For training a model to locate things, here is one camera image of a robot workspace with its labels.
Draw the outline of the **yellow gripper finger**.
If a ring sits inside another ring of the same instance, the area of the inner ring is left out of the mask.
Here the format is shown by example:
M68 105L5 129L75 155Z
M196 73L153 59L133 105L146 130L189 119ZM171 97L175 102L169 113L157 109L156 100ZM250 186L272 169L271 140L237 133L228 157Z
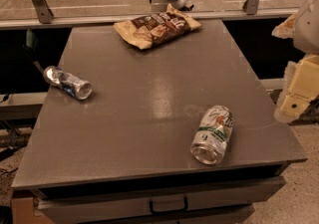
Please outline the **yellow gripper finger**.
M307 54L298 63L289 61L274 111L275 119L284 123L299 119L318 96L319 56Z
M290 15L284 22L276 26L271 35L280 39L293 38L296 13Z

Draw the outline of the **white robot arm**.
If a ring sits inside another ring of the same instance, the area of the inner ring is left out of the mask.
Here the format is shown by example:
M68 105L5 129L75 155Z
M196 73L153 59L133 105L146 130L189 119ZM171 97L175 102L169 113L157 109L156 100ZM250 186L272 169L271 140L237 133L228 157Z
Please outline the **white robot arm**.
M272 35L291 38L293 46L305 53L298 63L287 64L274 112L278 121L290 123L299 119L319 96L319 0L307 0L297 13L276 26Z

